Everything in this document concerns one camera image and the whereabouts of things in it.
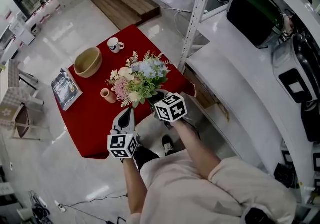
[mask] book cover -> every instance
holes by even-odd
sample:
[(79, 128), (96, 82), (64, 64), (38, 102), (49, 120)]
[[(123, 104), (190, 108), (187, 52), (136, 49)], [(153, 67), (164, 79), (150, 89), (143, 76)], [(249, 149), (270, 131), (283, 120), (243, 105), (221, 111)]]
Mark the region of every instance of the book cover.
[(82, 94), (82, 91), (67, 68), (61, 68), (57, 78), (52, 81), (51, 87), (64, 111), (67, 111)]

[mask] pink flower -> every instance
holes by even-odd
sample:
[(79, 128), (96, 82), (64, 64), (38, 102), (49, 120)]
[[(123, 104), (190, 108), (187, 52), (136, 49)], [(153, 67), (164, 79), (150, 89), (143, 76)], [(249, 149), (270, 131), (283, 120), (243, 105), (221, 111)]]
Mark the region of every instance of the pink flower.
[(119, 99), (124, 100), (128, 97), (127, 92), (128, 80), (123, 76), (114, 83), (114, 92)]

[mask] red tablecloth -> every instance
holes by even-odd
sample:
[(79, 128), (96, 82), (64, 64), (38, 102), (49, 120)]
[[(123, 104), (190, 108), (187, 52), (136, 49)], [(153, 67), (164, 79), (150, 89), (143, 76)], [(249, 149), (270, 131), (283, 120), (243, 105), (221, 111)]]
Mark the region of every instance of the red tablecloth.
[[(160, 50), (134, 25), (115, 34), (113, 37), (125, 44), (125, 48), (118, 54), (112, 53), (104, 41), (97, 47), (101, 50), (103, 61), (98, 72), (90, 78), (82, 78), (76, 75), (74, 67), (69, 71), (83, 91), (83, 95), (67, 110), (63, 111), (59, 106), (64, 123), (72, 137), (72, 140), (84, 158), (106, 159), (108, 152), (108, 135), (115, 117), (124, 110), (121, 102), (108, 103), (100, 96), (103, 88), (112, 88), (106, 83), (112, 70), (125, 67), (126, 60), (137, 51), (139, 60), (142, 61), (148, 50), (159, 55)], [(171, 72), (167, 75), (168, 81), (162, 89), (173, 93), (185, 92), (195, 95), (194, 86), (173, 66), (168, 66)], [(150, 106), (146, 101), (144, 105), (134, 110), (136, 124), (151, 114)]]

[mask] wooden step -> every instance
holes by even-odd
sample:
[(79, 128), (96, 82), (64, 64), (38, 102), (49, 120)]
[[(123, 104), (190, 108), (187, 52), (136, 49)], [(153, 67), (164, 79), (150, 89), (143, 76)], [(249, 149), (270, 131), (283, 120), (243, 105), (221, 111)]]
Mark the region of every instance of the wooden step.
[(126, 4), (120, 0), (91, 0), (115, 25), (123, 30), (134, 24), (140, 25), (143, 21)]
[(160, 6), (151, 0), (120, 0), (136, 13), (143, 22), (160, 14)]

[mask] flower bouquet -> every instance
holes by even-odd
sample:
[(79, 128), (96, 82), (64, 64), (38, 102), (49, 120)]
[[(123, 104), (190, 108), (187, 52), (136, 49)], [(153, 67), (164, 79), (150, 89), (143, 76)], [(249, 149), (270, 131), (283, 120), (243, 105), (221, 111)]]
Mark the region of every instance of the flower bouquet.
[(170, 72), (167, 65), (169, 61), (160, 60), (163, 54), (155, 56), (148, 51), (143, 61), (139, 61), (136, 51), (126, 60), (125, 67), (119, 72), (113, 70), (110, 79), (106, 82), (113, 85), (112, 91), (117, 96), (117, 101), (122, 101), (121, 107), (127, 107), (132, 103), (136, 108), (139, 103), (144, 104), (146, 99), (157, 95), (157, 89), (162, 87)]

